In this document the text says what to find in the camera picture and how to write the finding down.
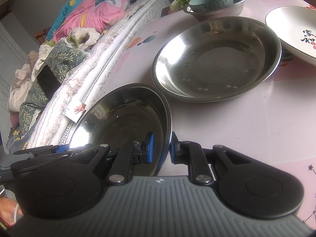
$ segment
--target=beige clothing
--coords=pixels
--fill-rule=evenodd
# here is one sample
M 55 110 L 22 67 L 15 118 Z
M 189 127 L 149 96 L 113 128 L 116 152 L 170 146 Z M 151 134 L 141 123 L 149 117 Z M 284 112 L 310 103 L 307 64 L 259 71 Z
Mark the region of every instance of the beige clothing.
M 28 91 L 32 86 L 32 81 L 28 79 L 33 66 L 38 59 L 38 53 L 31 51 L 29 54 L 31 64 L 24 64 L 21 69 L 15 71 L 15 81 L 10 87 L 10 97 L 8 100 L 8 111 L 19 112 L 20 106 L 25 102 Z

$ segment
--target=white ceramic plate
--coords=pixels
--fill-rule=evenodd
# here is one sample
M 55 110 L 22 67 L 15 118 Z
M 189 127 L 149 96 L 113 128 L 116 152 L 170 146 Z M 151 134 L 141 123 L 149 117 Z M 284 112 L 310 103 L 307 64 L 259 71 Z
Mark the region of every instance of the white ceramic plate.
M 316 11 L 299 6 L 276 8 L 266 24 L 281 39 L 285 49 L 316 66 Z

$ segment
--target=pink blanket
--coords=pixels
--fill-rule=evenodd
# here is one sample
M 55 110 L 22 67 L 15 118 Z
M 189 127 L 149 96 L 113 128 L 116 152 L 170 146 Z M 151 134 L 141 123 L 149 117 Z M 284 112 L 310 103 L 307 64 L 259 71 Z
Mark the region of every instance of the pink blanket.
M 76 27 L 91 27 L 101 34 L 106 27 L 123 18 L 129 3 L 129 0 L 105 0 L 97 4 L 97 0 L 83 0 L 66 17 L 52 40 L 58 42 Z

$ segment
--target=green ceramic bowl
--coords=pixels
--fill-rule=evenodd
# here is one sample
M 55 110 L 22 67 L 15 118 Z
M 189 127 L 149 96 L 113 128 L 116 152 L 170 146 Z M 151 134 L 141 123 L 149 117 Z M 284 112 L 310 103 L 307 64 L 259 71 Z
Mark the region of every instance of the green ceramic bowl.
M 233 0 L 191 0 L 189 5 L 194 12 L 220 9 L 233 3 Z

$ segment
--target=metal screw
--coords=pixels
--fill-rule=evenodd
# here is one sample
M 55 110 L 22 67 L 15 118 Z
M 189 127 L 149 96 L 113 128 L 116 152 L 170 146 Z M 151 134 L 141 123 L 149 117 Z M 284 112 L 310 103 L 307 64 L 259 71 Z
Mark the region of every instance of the metal screw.
M 111 175 L 109 180 L 113 183 L 121 183 L 124 181 L 124 177 L 122 175 Z
M 196 180 L 200 183 L 209 183 L 210 181 L 212 181 L 212 178 L 208 175 L 198 175 L 196 177 Z

